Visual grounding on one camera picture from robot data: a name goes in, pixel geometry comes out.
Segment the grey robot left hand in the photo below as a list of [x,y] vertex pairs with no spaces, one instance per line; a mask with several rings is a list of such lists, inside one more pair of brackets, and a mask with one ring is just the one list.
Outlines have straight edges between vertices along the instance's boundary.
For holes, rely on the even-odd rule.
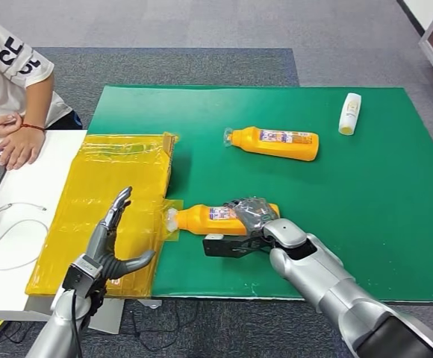
[[102,266],[101,275],[105,280],[116,280],[149,265],[155,255],[147,250],[139,257],[120,260],[116,256],[116,231],[125,209],[131,204],[132,188],[121,190],[100,220],[91,235],[85,254]]

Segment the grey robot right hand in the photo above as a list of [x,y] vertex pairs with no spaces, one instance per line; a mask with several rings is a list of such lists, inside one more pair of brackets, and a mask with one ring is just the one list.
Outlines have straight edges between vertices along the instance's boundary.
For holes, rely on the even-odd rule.
[[280,218],[280,215],[264,198],[234,199],[225,202],[224,206],[233,210],[249,236],[261,232],[265,224]]

